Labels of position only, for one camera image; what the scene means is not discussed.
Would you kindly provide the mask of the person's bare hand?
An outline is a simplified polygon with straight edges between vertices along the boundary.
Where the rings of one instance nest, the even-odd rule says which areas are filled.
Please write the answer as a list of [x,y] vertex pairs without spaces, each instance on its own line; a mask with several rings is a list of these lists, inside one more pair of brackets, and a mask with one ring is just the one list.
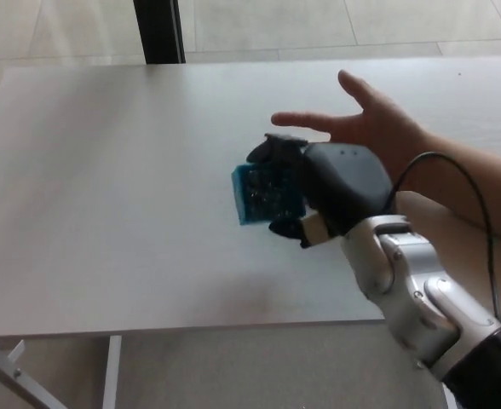
[[407,164],[430,150],[432,135],[364,79],[341,70],[338,82],[362,112],[331,116],[316,112],[277,112],[271,122],[280,127],[310,129],[330,135],[330,141],[362,145],[382,161],[396,179]]

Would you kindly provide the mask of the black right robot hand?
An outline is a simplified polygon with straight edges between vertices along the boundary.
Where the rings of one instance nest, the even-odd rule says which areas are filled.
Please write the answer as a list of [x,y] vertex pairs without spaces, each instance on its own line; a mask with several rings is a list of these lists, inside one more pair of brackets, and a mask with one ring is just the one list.
[[303,249],[342,237],[367,218],[396,212],[389,201],[393,183],[388,172],[364,146],[266,134],[246,160],[287,170],[315,211],[303,218],[281,217],[268,226],[279,236],[298,240]]

